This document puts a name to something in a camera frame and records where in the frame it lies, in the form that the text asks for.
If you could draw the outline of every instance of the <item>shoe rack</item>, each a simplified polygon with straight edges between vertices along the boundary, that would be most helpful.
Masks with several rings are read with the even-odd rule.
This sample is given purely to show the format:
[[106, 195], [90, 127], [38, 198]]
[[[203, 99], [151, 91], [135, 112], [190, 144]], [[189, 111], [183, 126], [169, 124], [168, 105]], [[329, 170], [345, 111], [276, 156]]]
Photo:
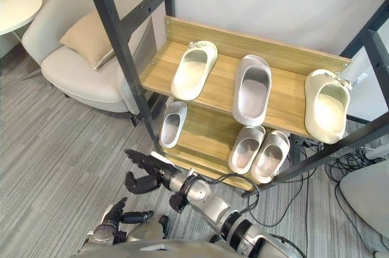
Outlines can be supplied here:
[[[389, 19], [389, 0], [382, 3], [342, 52], [347, 58], [173, 18], [174, 0], [143, 0], [122, 19], [119, 18], [114, 0], [93, 1], [158, 152], [162, 152], [158, 142], [159, 131], [142, 88], [170, 96], [171, 80], [189, 42], [207, 40], [216, 44], [218, 59], [200, 96], [187, 102], [188, 114], [179, 142], [174, 148], [165, 149], [166, 155], [178, 166], [193, 168], [208, 177], [217, 178], [230, 172], [228, 156], [241, 128], [232, 117], [234, 78], [239, 60], [246, 54], [262, 57], [272, 70], [272, 90], [263, 125], [290, 132], [294, 139], [312, 139], [305, 129], [305, 77], [320, 68], [338, 74], [351, 63], [347, 58], [353, 57], [361, 47], [366, 49], [381, 92], [389, 105], [389, 56], [377, 32]], [[167, 42], [139, 75], [128, 48], [128, 39], [162, 3], [165, 4], [166, 14], [170, 15], [165, 18]], [[280, 172], [270, 183], [260, 184], [260, 189], [267, 189], [312, 170], [332, 161], [335, 156], [343, 156], [389, 132], [389, 112], [372, 121], [349, 115], [348, 118], [364, 123], [364, 126]], [[291, 145], [298, 148], [298, 144], [296, 140]], [[293, 153], [298, 156], [297, 149], [293, 149]], [[226, 180], [226, 183], [243, 189], [251, 187], [239, 180]]]
[[[305, 129], [305, 77], [325, 68], [342, 72], [350, 59], [290, 46], [273, 40], [217, 29], [167, 16], [167, 42], [140, 75], [142, 86], [171, 96], [170, 85], [182, 54], [191, 41], [207, 40], [216, 44], [218, 59], [200, 96], [186, 101], [188, 114], [174, 148], [164, 148], [178, 166], [194, 168], [217, 178], [231, 173], [228, 158], [242, 125], [232, 116], [235, 72], [247, 54], [262, 57], [272, 70], [272, 89], [263, 126], [312, 139]], [[245, 181], [227, 183], [250, 189]]]

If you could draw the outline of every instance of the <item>white round table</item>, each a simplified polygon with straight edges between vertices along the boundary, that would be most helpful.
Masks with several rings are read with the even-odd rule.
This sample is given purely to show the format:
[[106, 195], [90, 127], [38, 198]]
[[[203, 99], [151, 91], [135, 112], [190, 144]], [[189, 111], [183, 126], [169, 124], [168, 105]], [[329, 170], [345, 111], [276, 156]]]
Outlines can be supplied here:
[[13, 32], [31, 22], [42, 0], [0, 0], [0, 35]]

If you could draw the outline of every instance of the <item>gray slipper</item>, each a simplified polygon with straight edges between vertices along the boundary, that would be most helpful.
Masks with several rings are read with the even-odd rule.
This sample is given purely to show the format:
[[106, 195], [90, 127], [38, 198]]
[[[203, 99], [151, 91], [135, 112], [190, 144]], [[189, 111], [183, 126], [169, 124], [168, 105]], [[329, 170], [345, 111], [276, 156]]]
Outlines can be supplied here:
[[290, 146], [282, 131], [268, 133], [251, 167], [251, 175], [260, 183], [270, 182], [284, 163]]
[[184, 102], [177, 101], [167, 106], [159, 138], [161, 146], [172, 148], [177, 144], [187, 111], [188, 107]]
[[232, 114], [243, 125], [259, 126], [265, 120], [272, 88], [272, 71], [261, 57], [246, 55], [235, 75]]
[[238, 174], [245, 174], [250, 170], [265, 134], [265, 128], [262, 126], [242, 127], [230, 153], [229, 166], [231, 170]]

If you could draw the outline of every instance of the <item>black metal frame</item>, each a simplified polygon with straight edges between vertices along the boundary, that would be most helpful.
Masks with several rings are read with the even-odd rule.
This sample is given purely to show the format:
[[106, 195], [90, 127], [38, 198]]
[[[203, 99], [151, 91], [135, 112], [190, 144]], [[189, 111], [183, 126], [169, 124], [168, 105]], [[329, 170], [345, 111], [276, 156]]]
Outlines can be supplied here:
[[158, 141], [158, 134], [154, 125], [153, 117], [148, 106], [145, 94], [140, 84], [139, 74], [136, 71], [135, 62], [128, 47], [128, 40], [133, 32], [165, 2], [166, 12], [174, 15], [174, 0], [143, 0], [122, 20], [119, 19], [114, 0], [93, 0], [98, 14], [115, 51], [120, 67], [124, 73], [128, 86], [139, 107], [140, 115], [145, 121], [148, 133], [156, 150], [163, 153]]
[[[162, 3], [165, 2], [167, 15], [174, 16], [174, 0], [143, 0], [137, 7], [130, 11], [122, 20], [119, 20], [114, 0], [93, 0], [100, 15], [105, 30], [115, 50], [120, 67], [123, 70], [125, 78], [134, 95], [135, 101], [139, 107], [147, 130], [153, 140], [156, 150], [163, 153], [158, 142], [158, 135], [153, 122], [153, 115], [143, 93], [140, 84], [139, 75], [135, 69], [133, 57], [128, 48], [128, 40], [132, 33], [150, 16], [150, 14]], [[377, 34], [378, 28], [389, 18], [389, 0], [385, 0], [378, 11], [362, 28], [355, 39], [342, 52], [341, 56], [351, 58], [362, 47], [365, 46], [374, 72], [382, 89], [387, 105], [389, 105], [389, 54]], [[326, 145], [324, 149], [302, 162], [295, 162], [290, 168], [279, 173], [270, 183], [261, 184], [260, 188], [267, 189], [275, 184], [287, 181], [303, 172], [314, 169], [330, 160], [345, 155], [356, 148], [365, 145], [383, 135], [389, 133], [389, 112], [378, 117], [377, 119], [367, 122], [363, 119], [348, 116], [349, 119], [359, 120], [358, 122], [366, 123], [361, 129], [349, 134], [345, 138], [333, 145]], [[292, 152], [298, 149], [300, 157], [300, 146], [302, 138], [293, 136]]]

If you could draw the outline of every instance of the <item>chair leg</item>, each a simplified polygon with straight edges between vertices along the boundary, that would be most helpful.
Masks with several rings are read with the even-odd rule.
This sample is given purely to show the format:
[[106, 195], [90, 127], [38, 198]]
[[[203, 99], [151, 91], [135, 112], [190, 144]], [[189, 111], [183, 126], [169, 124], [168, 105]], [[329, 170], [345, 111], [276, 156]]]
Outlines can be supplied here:
[[128, 113], [129, 113], [129, 118], [131, 119], [131, 122], [133, 123], [134, 127], [136, 127], [138, 125], [136, 115], [133, 115], [133, 113], [131, 113], [130, 111], [128, 111]]
[[49, 82], [48, 80], [46, 80], [46, 83], [47, 83], [47, 87], [49, 89], [53, 89], [53, 84], [51, 82]]

